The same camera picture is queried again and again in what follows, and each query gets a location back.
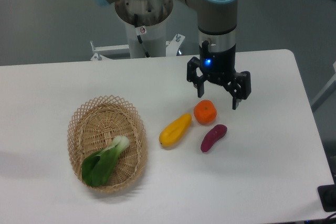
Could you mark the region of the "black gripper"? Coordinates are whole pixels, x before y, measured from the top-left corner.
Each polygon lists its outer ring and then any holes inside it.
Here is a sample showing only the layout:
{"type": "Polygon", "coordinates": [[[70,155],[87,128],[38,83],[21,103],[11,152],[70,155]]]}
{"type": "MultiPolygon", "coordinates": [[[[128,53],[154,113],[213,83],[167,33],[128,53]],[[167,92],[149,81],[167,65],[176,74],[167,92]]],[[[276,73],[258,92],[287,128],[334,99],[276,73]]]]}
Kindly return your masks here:
{"type": "Polygon", "coordinates": [[[224,86],[225,90],[233,97],[232,109],[236,110],[242,100],[251,94],[251,75],[249,71],[236,72],[235,53],[236,45],[229,50],[210,52],[207,40],[200,46],[199,58],[192,57],[187,63],[187,81],[192,82],[197,89],[197,96],[204,94],[205,77],[211,83],[224,86]],[[200,67],[203,75],[197,75],[200,67]]]}

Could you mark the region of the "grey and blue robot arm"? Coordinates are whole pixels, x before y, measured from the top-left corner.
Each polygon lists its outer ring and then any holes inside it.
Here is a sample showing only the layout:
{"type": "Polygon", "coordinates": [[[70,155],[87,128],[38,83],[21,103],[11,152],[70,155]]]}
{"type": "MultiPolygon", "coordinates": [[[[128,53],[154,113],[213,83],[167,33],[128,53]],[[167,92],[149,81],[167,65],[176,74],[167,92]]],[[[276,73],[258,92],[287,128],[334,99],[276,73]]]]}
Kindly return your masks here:
{"type": "Polygon", "coordinates": [[[233,98],[233,108],[251,93],[248,71],[235,70],[238,0],[96,0],[115,6],[128,30],[132,58],[166,55],[165,34],[160,30],[179,1],[196,11],[199,56],[187,63],[187,81],[204,94],[204,83],[223,87],[233,98]]]}

